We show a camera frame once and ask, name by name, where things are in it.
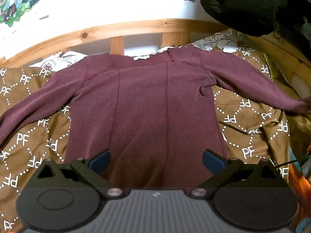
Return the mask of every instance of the shirt seam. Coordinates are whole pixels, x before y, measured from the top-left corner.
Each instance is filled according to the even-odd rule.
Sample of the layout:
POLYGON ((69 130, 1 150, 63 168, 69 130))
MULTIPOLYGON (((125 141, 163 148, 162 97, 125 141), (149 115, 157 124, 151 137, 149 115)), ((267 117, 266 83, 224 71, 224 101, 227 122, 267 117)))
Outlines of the shirt seam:
POLYGON ((84 76, 84 79, 83 79, 83 83, 82 83, 82 86, 81 86, 81 88, 80 89, 82 89, 83 87, 84 87, 84 83, 85 83, 85 81, 86 81, 86 78, 87 78, 87 74, 88 74, 88 62, 86 61, 86 62, 84 62, 83 63, 83 66, 85 66, 85 76, 84 76))
POLYGON ((163 166, 162 172, 162 185, 165 177, 165 169, 167 165, 167 161, 169 159, 169 105, 168 105, 168 82, 169 82, 169 68, 166 63, 166 86, 165 86, 165 98, 166 98, 166 159, 163 166))
POLYGON ((120 97, 119 96, 120 95, 120 84, 121 84, 121 72, 120 72, 120 70, 118 70, 118 91, 117 91, 116 106, 114 108, 114 118, 113 118, 113 121, 112 121, 110 136, 109 136, 109 140, 108 140, 108 150, 110 148, 113 132, 114 132, 114 129, 115 129, 115 120, 116 120, 116 116, 117 116, 117 108, 118 108, 118 105, 119 105, 119 97, 120 97))
MULTIPOLYGON (((201 67, 205 70, 206 74, 211 78, 211 80, 215 83, 215 85, 217 85, 217 82, 213 79, 213 77, 211 77, 211 75, 208 73, 208 71, 204 68, 204 66, 202 65, 202 59, 200 58, 200 56, 198 55, 197 51, 195 51, 195 54, 196 56, 199 58, 200 60, 200 64, 201 64, 201 67)), ((209 90, 209 93, 210 95, 213 95, 213 89, 211 88, 211 86, 208 87, 208 90, 209 90)), ((212 97, 209 97, 209 100, 211 101, 211 106, 215 106, 215 102, 212 100, 212 97)), ((226 143, 224 142, 223 140, 223 137, 222 137, 222 132, 220 130, 220 127, 219 127, 219 121, 217 119, 217 115, 216 115, 216 112, 214 111, 214 116, 213 116, 213 119, 214 119, 214 122, 215 122, 215 125, 217 127, 217 133, 218 133, 218 137, 219 137, 219 141, 220 141, 220 144, 221 144, 221 147, 222 147, 222 152, 223 152, 223 155, 226 156, 229 154, 229 151, 228 151, 228 148, 227 148, 227 145, 226 143)))
POLYGON ((205 67, 203 66, 203 62, 202 62, 202 59, 200 58, 200 56, 198 55, 198 53, 197 53, 197 50, 196 49, 194 49, 194 52, 195 52, 195 54, 196 54, 196 56, 197 56, 197 58, 199 59, 199 61, 200 61, 200 67, 201 68, 203 68, 204 69, 204 71, 206 72, 206 74, 211 78, 211 80, 215 83, 215 85, 217 84, 217 82, 214 80, 214 78, 211 76, 211 74, 205 69, 205 67))

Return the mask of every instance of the shirt sleeve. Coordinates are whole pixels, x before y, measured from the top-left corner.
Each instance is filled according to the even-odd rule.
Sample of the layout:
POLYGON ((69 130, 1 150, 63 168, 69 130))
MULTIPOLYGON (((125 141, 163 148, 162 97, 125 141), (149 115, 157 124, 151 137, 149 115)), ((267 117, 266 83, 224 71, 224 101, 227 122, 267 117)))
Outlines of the shirt sleeve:
POLYGON ((0 152, 21 128, 49 117, 83 86, 87 73, 84 60, 56 72, 38 91, 14 105, 0 117, 0 152))
POLYGON ((295 100, 242 58, 230 53, 196 48, 203 68, 214 85, 233 91, 258 103, 295 114, 311 111, 311 97, 295 100))

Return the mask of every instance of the black circular base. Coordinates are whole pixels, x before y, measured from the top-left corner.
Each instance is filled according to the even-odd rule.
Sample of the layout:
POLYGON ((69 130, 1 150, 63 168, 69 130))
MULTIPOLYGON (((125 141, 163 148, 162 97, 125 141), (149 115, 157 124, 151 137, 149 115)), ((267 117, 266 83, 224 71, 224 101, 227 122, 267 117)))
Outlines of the black circular base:
POLYGON ((92 187, 25 187, 16 210, 21 220, 42 231, 72 230, 87 223, 99 210, 100 197, 92 187))
POLYGON ((298 204, 290 188, 222 187, 214 196, 214 206, 240 228, 267 231, 288 226, 298 204))

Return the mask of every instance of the black cable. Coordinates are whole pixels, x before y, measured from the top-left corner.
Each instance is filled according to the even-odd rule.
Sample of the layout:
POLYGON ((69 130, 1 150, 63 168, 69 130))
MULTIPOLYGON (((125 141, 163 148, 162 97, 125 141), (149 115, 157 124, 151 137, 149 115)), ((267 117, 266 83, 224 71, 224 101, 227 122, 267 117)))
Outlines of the black cable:
POLYGON ((278 32, 279 35, 280 35, 279 37, 276 37, 276 36, 275 36, 275 30, 276 30, 276 28, 277 28, 278 26, 279 26, 279 24, 275 25, 275 26, 274 26, 274 29, 273 29, 273 36, 274 36, 276 39, 280 39, 280 38, 282 37, 282 35, 281 35, 280 32, 278 32))
MULTIPOLYGON (((311 155, 307 155, 307 156, 303 157, 303 158, 301 159, 301 161, 304 160, 304 159, 307 159, 307 158, 311 158, 311 155)), ((276 167, 276 168, 279 168, 279 167, 281 167, 281 166, 286 166, 286 165, 288 165, 288 164, 292 164, 292 163, 295 163, 295 162, 298 162, 298 160, 295 159, 295 160, 292 160, 292 161, 288 161, 288 162, 279 164, 279 165, 277 165, 277 166, 275 166, 275 167, 276 167)))

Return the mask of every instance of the wooden bed frame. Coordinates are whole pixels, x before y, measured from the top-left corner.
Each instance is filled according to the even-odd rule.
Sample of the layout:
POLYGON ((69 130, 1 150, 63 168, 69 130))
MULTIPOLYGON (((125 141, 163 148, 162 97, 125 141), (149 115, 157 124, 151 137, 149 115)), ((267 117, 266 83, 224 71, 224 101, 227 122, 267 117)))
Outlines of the wooden bed frame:
POLYGON ((123 36, 162 33, 161 47, 181 46, 190 43, 190 33, 214 34, 228 27, 214 22, 189 19, 161 19, 115 23, 82 29, 60 35, 38 43, 6 60, 0 60, 2 67, 20 67, 38 58, 46 58, 60 51, 70 50, 72 46, 110 38, 112 54, 124 55, 123 36))
MULTIPOLYGON (((72 46, 107 38, 110 38, 110 52, 124 55, 123 36, 162 33, 161 47, 178 47, 190 43, 192 32, 214 34, 226 29, 228 29, 227 26, 219 23, 192 19, 170 18, 114 23, 82 29, 45 40, 7 60, 5 57, 0 58, 0 66, 20 67, 39 58, 45 59, 57 52, 68 51, 72 46)), ((270 55, 281 66, 287 78, 290 79, 293 74, 297 74, 311 86, 311 62, 299 50, 282 38, 276 39, 273 34, 250 37, 250 39, 261 48, 261 51, 270 55)))

